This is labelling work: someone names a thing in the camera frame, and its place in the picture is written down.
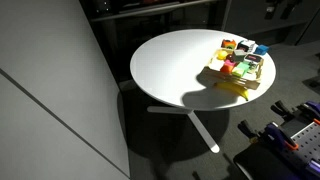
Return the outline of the grey block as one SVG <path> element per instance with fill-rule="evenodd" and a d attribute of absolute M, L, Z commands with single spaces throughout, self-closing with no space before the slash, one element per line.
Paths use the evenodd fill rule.
<path fill-rule="evenodd" d="M 242 62 L 244 57 L 247 55 L 243 50 L 234 50 L 232 54 L 232 60 L 234 62 Z"/>

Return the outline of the lime green block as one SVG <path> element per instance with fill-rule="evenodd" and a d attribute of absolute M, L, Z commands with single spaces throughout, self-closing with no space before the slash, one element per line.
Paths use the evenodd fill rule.
<path fill-rule="evenodd" d="M 244 74 L 246 73 L 246 70 L 243 69 L 243 68 L 238 68 L 238 67 L 235 67 L 233 70 L 232 70 L 232 74 L 236 77 L 242 77 Z"/>

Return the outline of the yellow banana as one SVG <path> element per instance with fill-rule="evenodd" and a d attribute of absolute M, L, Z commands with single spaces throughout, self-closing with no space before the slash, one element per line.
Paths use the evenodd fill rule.
<path fill-rule="evenodd" d="M 236 93 L 237 95 L 243 97 L 246 101 L 249 100 L 248 90 L 243 86 L 240 86 L 238 84 L 234 84 L 232 82 L 216 82 L 214 84 L 214 86 L 216 88 L 222 88 L 222 89 L 225 89 L 228 91 L 232 91 L 232 92 Z"/>

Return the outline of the perforated cart with clamps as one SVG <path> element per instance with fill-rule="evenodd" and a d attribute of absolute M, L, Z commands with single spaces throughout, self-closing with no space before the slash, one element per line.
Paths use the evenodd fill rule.
<path fill-rule="evenodd" d="M 284 119 L 252 130 L 246 120 L 238 129 L 250 146 L 233 162 L 248 180 L 320 180 L 320 104 L 307 101 L 289 111 L 281 101 L 270 109 Z"/>

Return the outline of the orange red block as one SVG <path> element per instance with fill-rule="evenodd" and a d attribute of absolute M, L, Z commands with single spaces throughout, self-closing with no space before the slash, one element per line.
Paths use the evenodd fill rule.
<path fill-rule="evenodd" d="M 232 70 L 233 70 L 233 66 L 232 66 L 232 65 L 223 65 L 223 66 L 220 68 L 220 71 L 221 71 L 221 72 L 227 73 L 227 74 L 231 74 L 231 73 L 232 73 Z"/>

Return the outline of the magenta block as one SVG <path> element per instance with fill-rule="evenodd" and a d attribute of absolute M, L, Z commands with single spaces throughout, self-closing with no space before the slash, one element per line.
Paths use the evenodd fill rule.
<path fill-rule="evenodd" d="M 233 62 L 231 60 L 225 60 L 224 65 L 228 65 L 228 66 L 235 66 L 236 62 Z"/>

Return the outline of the black block with red mark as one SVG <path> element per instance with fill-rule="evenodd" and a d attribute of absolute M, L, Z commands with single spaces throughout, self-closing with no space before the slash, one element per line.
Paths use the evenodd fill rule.
<path fill-rule="evenodd" d="M 255 54 L 247 54 L 244 57 L 244 61 L 247 63 L 253 63 L 253 64 L 259 64 L 261 62 L 262 58 Z"/>

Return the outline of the black and white patterned block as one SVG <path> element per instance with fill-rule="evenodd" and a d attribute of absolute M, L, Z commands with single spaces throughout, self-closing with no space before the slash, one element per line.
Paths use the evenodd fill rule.
<path fill-rule="evenodd" d="M 238 43 L 237 48 L 249 53 L 253 50 L 255 44 L 256 42 L 253 40 L 242 40 Z"/>

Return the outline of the orange rainbow block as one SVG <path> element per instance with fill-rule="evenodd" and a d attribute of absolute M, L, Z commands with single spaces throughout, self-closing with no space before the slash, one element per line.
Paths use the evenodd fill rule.
<path fill-rule="evenodd" d="M 234 40 L 227 40 L 224 39 L 222 41 L 221 47 L 227 48 L 227 49 L 234 49 L 236 47 L 237 43 Z"/>

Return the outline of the blue cube block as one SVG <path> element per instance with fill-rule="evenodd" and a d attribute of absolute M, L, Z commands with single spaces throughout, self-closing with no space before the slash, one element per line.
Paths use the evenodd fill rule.
<path fill-rule="evenodd" d="M 265 45 L 259 45 L 256 49 L 255 49 L 255 54 L 258 55 L 265 55 L 269 50 L 268 46 Z"/>

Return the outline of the wooden tray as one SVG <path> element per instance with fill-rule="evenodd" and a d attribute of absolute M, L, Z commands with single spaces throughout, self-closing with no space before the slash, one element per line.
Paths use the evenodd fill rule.
<path fill-rule="evenodd" d="M 220 71 L 220 68 L 224 65 L 225 60 L 218 60 L 217 55 L 222 50 L 228 53 L 225 60 L 233 61 L 232 54 L 234 50 L 227 49 L 227 48 L 219 48 L 215 51 L 213 56 L 209 59 L 204 69 L 207 72 L 209 72 L 211 75 L 214 75 L 217 78 L 223 79 L 225 81 L 233 82 L 235 84 L 241 85 L 248 89 L 256 90 L 260 85 L 264 59 L 260 56 L 262 60 L 259 64 L 247 63 L 243 60 L 242 61 L 243 63 L 250 65 L 250 69 L 246 70 L 246 73 L 242 77 L 236 77 L 232 73 L 227 74 Z"/>

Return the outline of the round white table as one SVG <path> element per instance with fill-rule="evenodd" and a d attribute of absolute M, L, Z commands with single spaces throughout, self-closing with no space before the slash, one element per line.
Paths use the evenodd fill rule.
<path fill-rule="evenodd" d="M 188 29 L 165 33 L 142 44 L 133 54 L 130 71 L 137 86 L 163 106 L 150 106 L 154 113 L 186 114 L 209 149 L 218 144 L 196 116 L 198 111 L 229 109 L 248 101 L 228 90 L 216 88 L 219 81 L 206 67 L 224 39 L 241 41 L 228 32 Z"/>

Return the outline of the yellow round block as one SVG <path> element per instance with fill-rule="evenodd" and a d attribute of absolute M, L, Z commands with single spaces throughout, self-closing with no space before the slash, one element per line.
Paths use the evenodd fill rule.
<path fill-rule="evenodd" d="M 220 51 L 217 55 L 218 60 L 225 60 L 228 53 L 224 50 Z"/>

